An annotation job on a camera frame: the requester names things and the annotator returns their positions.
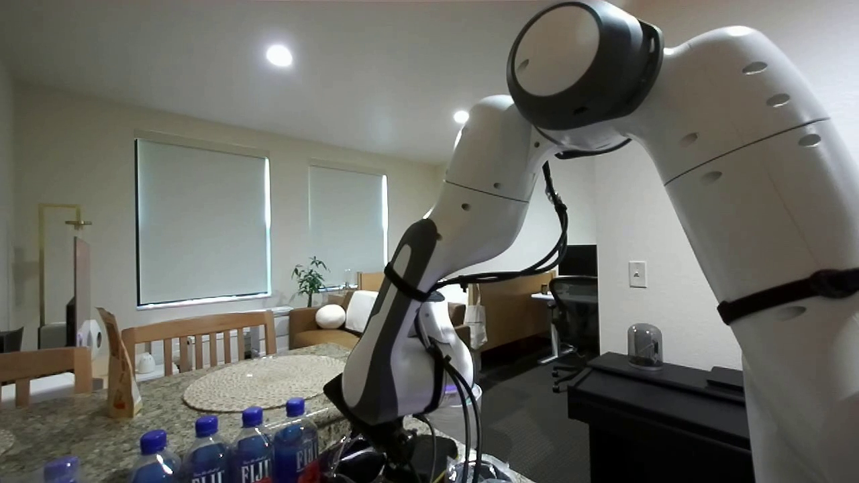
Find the wooden chair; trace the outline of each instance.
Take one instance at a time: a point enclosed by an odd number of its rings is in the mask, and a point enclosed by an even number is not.
[[[130,365],[134,365],[136,346],[144,346],[144,353],[152,353],[152,345],[160,345],[164,376],[171,376],[175,365],[180,370],[198,370],[198,368],[215,368],[215,365],[245,361],[245,350],[246,350],[245,331],[254,331],[254,327],[262,331],[266,355],[273,355],[270,311],[211,315],[211,317],[190,317],[190,321],[168,321],[156,326],[125,327],[124,341],[130,355]]]
[[[114,315],[100,306],[105,323],[110,361],[106,361],[106,417],[110,420],[134,420],[140,409],[140,393],[134,381],[134,365],[125,350],[125,341],[117,334]]]
[[[24,327],[0,334],[0,353],[20,353]]]
[[[83,346],[38,353],[3,353],[0,384],[16,384],[16,405],[30,405],[30,381],[57,373],[74,373],[74,394],[92,393],[92,355]]]
[[[361,291],[379,292],[381,282],[384,282],[384,271],[357,271],[357,287]]]

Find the potted plant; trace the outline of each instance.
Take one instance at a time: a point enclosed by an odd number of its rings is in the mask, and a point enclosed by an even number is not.
[[[310,264],[297,264],[292,268],[292,278],[297,280],[297,292],[296,296],[305,296],[305,306],[313,306],[313,296],[321,296],[325,287],[325,260],[320,260],[316,256],[310,259]]]

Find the wall outlet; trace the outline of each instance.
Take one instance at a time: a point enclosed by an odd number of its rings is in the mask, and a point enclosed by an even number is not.
[[[630,260],[627,264],[627,287],[646,291],[645,268],[646,268],[645,260]]]

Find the black cabinet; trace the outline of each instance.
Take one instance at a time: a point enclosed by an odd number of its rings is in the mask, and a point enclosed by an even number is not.
[[[589,483],[753,482],[736,370],[600,355],[568,388],[568,417],[589,427]]]

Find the white blind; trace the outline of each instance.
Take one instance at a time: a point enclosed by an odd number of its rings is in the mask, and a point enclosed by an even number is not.
[[[357,271],[381,271],[385,260],[385,177],[310,166],[310,256],[328,267],[330,284],[355,282]]]
[[[136,306],[270,292],[267,161],[136,141]]]

